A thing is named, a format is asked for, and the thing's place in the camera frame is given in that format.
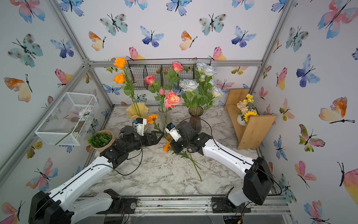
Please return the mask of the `orange marigold sprig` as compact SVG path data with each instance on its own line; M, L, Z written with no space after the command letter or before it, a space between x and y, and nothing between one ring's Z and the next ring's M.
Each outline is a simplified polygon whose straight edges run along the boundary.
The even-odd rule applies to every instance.
M169 151L172 151L172 154L178 155L178 156L180 156L181 158L184 158L184 159L189 160L189 161L192 163L194 169L196 170L196 173L198 174L198 176L199 176L199 178L200 178L200 181L201 181L201 182L203 181L202 176L201 176L201 174L200 174L200 172L199 172L199 170L201 170L201 168L199 167L198 162L193 159L193 157L191 156L190 153L188 153L188 152L186 152L186 151L181 151L181 152L179 152L179 153L175 153L175 152L174 152L174 149L172 148L172 145L171 145L170 142L167 142L167 143L165 144L165 146L164 146L164 151L165 151L166 153L168 153Z
M153 114L153 115L151 115L151 116L149 116L149 117L147 118L147 123L148 123L148 124L153 124L153 125L154 125L154 129L155 129L156 131L162 132L162 133L164 134L165 139L168 140L167 135L166 135L166 134L164 133L164 131L160 128L159 123L156 122L157 120L158 120L158 116L157 116L156 114Z

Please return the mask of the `pink rose pile top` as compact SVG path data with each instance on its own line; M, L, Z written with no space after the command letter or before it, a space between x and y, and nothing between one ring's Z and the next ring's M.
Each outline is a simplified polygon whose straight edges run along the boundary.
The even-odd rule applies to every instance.
M174 109L180 103L181 103L181 98L173 91L170 91L165 97L166 109Z

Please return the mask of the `pink rose small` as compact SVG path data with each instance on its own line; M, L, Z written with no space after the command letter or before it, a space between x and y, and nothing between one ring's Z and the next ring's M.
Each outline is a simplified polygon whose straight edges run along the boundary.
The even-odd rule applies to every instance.
M165 89L161 88L159 90L159 96L160 96L160 107L159 107L159 114L161 117L161 122L163 126L166 124L166 113L165 113Z

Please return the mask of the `orange rose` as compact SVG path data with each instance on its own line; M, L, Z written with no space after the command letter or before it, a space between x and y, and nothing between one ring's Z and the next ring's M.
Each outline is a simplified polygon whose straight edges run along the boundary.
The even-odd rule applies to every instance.
M130 69L126 66L126 64L127 64L127 61L126 61L124 58L122 58L122 57L117 58L117 59L114 61L114 65L115 65L119 70L122 70L122 71L123 71L122 73L124 73L124 74L126 74L126 75L129 75L130 78L131 78L131 71L130 71Z
M141 113L139 111L138 103L135 99L135 84L132 83L132 80L129 75L126 75L124 73L118 74L115 76L114 81L117 84L122 84L122 89L124 91L124 94L129 96L132 104L127 108L128 117L132 118L133 116L140 117Z

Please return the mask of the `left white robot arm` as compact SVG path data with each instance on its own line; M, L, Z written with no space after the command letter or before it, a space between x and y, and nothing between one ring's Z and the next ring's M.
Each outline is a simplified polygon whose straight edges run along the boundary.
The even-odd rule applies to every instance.
M30 224L74 224L97 212L110 208L117 193L103 193L75 205L75 201L95 182L114 171L127 160L130 152L157 145L164 133L151 131L138 134L132 126L121 129L119 138L100 153L88 167L50 192L33 196L29 212Z

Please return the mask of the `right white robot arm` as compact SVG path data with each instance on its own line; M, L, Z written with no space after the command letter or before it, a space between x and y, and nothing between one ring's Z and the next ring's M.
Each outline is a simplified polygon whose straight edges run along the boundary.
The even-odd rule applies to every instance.
M244 181L241 189L233 188L228 193L227 199L232 205L239 206L246 202L264 204L274 185L274 177L262 157L253 159L243 156L218 143L211 135L195 131L186 121L177 126L169 123L165 131L172 138L171 146L176 154L187 149L212 158L231 169Z

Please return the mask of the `purple ribbed glass vase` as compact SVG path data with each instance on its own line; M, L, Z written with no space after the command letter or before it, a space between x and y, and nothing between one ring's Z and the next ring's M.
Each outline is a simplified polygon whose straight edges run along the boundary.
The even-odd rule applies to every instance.
M204 109L202 107L189 108L188 112L190 114L189 124L195 131L200 133L201 132L201 116L204 113Z

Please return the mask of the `yellow wavy glass vase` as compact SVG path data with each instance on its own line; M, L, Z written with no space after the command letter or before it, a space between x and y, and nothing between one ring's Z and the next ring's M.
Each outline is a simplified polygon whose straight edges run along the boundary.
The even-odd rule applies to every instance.
M131 120L136 120L137 118L148 118L149 108L145 103L132 103L125 111L128 115L128 118Z

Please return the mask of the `clear ribbed glass vase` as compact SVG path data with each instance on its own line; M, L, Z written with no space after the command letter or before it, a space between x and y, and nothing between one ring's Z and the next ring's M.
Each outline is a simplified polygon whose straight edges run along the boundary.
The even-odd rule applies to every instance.
M172 122L171 110L169 110L169 109L167 109L165 107L159 106L159 108L158 108L158 120L159 120L160 129L163 132L165 132L165 128L167 127L167 125Z

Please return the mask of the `green succulent in pink pot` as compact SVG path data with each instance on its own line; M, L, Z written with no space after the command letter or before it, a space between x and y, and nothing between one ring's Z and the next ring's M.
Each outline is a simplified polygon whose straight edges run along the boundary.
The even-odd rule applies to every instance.
M114 143L115 139L116 138L113 136L111 131L102 130L92 135L88 139L88 143L92 148L101 153L110 147Z

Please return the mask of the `wooden corner shelf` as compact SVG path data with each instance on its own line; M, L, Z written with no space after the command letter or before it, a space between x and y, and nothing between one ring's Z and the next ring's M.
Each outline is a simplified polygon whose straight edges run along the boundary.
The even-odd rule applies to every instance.
M250 117L246 125L239 124L237 121L239 109L236 104L244 100L248 93L249 89L230 89L225 105L225 110L229 113L238 139L237 149L259 147L277 117L274 114L257 115Z

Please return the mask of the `sunflower bouquet in white vase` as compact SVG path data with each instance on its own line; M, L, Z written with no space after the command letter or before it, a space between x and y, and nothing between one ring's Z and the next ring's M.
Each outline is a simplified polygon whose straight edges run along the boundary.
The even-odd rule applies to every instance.
M236 104L238 108L237 122L239 125L246 126L251 116L259 116L259 112L253 103L253 95L247 94L244 100Z

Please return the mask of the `white mesh wall basket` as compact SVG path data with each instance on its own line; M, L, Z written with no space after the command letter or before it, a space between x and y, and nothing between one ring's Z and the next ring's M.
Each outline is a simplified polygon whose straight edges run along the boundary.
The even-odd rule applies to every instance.
M94 94L66 92L34 133L48 145L79 146L98 108Z

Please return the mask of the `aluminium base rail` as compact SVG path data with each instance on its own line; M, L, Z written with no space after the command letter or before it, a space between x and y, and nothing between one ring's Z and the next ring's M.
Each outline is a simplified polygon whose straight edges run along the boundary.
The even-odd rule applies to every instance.
M122 206L131 216L196 215L290 215L283 196L266 198L263 205L251 203L238 208L224 205L224 196L141 196L121 197Z

